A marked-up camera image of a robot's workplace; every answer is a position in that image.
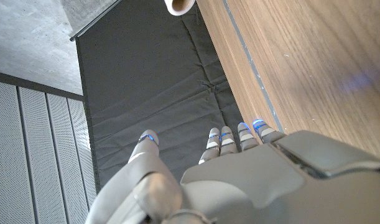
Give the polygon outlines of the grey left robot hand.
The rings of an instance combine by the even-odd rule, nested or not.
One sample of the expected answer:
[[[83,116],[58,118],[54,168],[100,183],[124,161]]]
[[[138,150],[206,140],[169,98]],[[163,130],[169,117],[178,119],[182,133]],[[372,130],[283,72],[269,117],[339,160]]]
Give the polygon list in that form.
[[[144,131],[87,223],[380,223],[380,159],[263,120],[213,128],[197,165],[173,177]]]

